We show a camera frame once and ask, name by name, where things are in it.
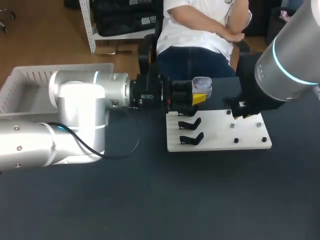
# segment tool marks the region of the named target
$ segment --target silver robotic arm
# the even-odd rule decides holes
[[[191,83],[172,84],[159,75],[159,69],[150,69],[148,75],[138,75],[137,80],[130,80],[126,73],[53,73],[48,95],[58,109],[59,123],[1,120],[0,172],[110,158],[103,155],[110,110],[162,107],[168,111],[173,102],[192,104]],[[72,130],[95,153],[66,129]]]
[[[304,0],[258,60],[255,79],[277,101],[291,101],[320,83],[320,1]]]
[[[241,55],[242,93],[225,99],[233,117],[250,117],[299,99],[320,83],[320,0],[303,5],[257,59]]]

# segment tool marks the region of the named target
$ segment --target clear plastic container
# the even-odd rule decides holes
[[[212,79],[210,77],[198,76],[192,80],[192,93],[206,94],[206,98],[211,97]]]

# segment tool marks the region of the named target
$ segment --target black bag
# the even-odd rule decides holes
[[[105,16],[96,22],[97,31],[103,37],[135,33],[155,27],[156,16],[153,12]]]
[[[93,15],[95,20],[106,15],[119,15],[137,12],[156,12],[157,0],[95,0]]]

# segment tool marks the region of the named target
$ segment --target black bracket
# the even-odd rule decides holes
[[[184,115],[184,116],[188,116],[188,117],[194,117],[196,115],[196,113],[198,112],[199,107],[195,106],[193,107],[192,110],[188,110],[188,109],[179,109],[178,110],[178,115]]]
[[[188,123],[185,121],[179,121],[179,129],[185,129],[185,130],[196,130],[199,125],[201,124],[201,117],[199,117],[193,124],[192,123]]]
[[[196,138],[191,138],[188,136],[180,136],[181,145],[193,145],[197,146],[201,143],[202,139],[204,139],[205,134],[203,132],[199,133]]]

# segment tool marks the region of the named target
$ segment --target wooden floor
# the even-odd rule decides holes
[[[139,73],[137,54],[92,54],[81,11],[65,8],[63,0],[2,0],[0,8],[16,13],[16,20],[0,16],[8,28],[0,32],[0,86],[16,66],[114,63],[115,71],[132,79]],[[260,37],[247,41],[257,51],[266,47]],[[235,50],[233,67],[237,55]]]

